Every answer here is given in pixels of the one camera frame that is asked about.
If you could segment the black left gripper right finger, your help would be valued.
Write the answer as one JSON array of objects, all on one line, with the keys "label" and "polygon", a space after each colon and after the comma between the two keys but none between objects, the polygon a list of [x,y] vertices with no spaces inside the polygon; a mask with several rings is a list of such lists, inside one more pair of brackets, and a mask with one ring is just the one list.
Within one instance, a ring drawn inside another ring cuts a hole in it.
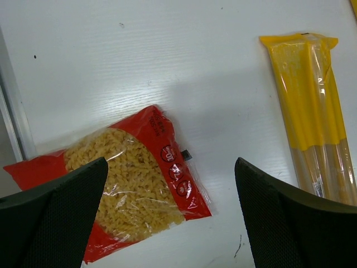
[{"label": "black left gripper right finger", "polygon": [[256,267],[356,267],[356,207],[305,192],[241,157],[235,181]]}]

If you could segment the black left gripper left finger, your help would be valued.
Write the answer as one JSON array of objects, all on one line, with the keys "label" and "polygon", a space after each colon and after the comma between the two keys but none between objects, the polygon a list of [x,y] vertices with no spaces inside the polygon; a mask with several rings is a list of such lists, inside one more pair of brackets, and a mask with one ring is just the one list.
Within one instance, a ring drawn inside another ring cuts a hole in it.
[{"label": "black left gripper left finger", "polygon": [[1,267],[80,267],[107,175],[101,157],[1,198]]}]

